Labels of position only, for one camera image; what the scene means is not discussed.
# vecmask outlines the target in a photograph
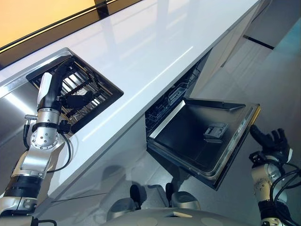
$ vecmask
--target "kitchen counter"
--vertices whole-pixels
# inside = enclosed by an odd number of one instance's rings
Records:
[[[68,47],[124,95],[70,140],[70,164],[53,174],[55,199],[170,86],[224,37],[258,0],[144,0],[36,51],[0,71],[3,81]],[[67,147],[57,168],[67,161]]]

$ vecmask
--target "tiled floor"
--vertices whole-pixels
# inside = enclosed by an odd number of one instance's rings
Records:
[[[264,132],[282,127],[294,149],[292,162],[301,166],[301,22],[293,27],[273,50],[243,40],[234,57],[221,68],[199,94],[199,98],[227,99],[260,103],[262,111],[256,121]],[[218,191],[207,187],[194,177],[174,170],[181,180],[179,190],[193,194],[204,211],[260,225],[260,214],[253,195],[250,153],[260,146],[248,136]],[[163,207],[166,204],[163,188],[173,179],[146,151],[131,170],[117,183],[102,201],[97,196],[57,204],[58,210],[84,206],[86,210],[61,219],[61,225],[96,226],[105,222],[106,212],[118,199],[129,196],[133,183],[144,187],[147,199],[142,208]],[[301,221],[301,189],[291,189],[288,205],[292,217]],[[45,214],[40,217],[52,217]]]

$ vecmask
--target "metal rack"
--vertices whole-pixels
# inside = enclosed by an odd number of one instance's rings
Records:
[[[201,71],[199,60],[182,78],[174,84],[151,108],[145,112],[146,135],[148,136],[153,129],[179,104],[186,91],[198,79]]]
[[[122,96],[123,92],[79,58],[72,56],[72,59],[73,64],[70,66],[70,72],[66,74],[63,80],[62,96],[84,95],[88,91],[93,93],[93,100],[82,108],[72,109],[62,107],[61,116],[73,126],[82,121],[82,119],[88,115],[90,120],[94,118],[102,111],[99,110],[102,105],[106,105],[107,107],[107,105],[113,103],[116,99]],[[47,70],[47,72],[54,74],[56,68],[57,65],[51,67]],[[37,89],[40,87],[42,75],[43,74],[40,74],[29,81]]]

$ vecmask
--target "orange wall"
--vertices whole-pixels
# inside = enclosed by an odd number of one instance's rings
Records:
[[[94,4],[94,0],[0,0],[0,47]]]

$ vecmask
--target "white cabinet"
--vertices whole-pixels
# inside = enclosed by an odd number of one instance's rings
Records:
[[[205,66],[191,92],[191,98],[196,97],[196,94],[200,92],[214,73],[227,61],[260,5],[261,4],[258,4],[253,7],[233,28],[230,28],[230,31],[211,49]]]

